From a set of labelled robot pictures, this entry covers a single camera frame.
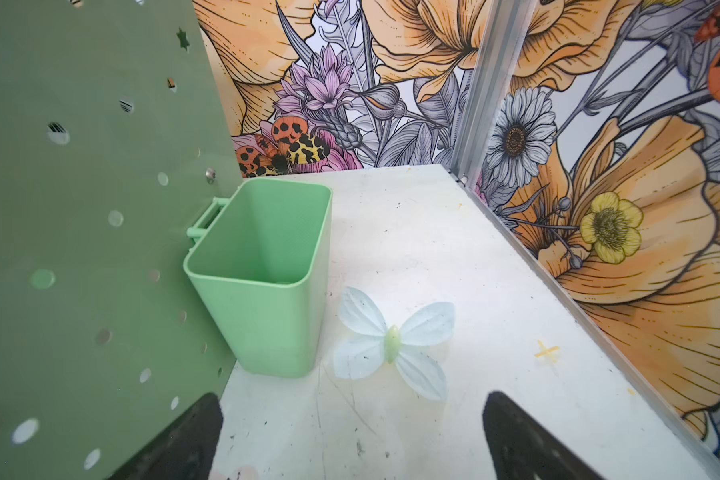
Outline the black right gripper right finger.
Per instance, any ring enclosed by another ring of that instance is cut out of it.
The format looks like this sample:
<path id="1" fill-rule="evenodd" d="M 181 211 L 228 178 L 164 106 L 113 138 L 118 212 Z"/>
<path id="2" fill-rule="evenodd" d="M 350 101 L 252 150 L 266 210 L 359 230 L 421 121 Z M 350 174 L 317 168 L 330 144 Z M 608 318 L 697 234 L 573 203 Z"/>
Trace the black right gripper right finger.
<path id="1" fill-rule="evenodd" d="M 502 391 L 489 393 L 482 423 L 499 480 L 602 479 Z"/>

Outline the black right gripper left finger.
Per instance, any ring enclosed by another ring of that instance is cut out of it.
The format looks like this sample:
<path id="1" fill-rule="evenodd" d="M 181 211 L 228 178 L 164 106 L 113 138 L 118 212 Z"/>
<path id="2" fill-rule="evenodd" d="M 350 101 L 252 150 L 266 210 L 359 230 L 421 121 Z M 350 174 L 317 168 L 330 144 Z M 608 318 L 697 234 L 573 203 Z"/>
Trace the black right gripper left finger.
<path id="1" fill-rule="evenodd" d="M 109 478 L 206 480 L 210 476 L 222 425 L 219 398 L 214 393 L 207 393 Z"/>

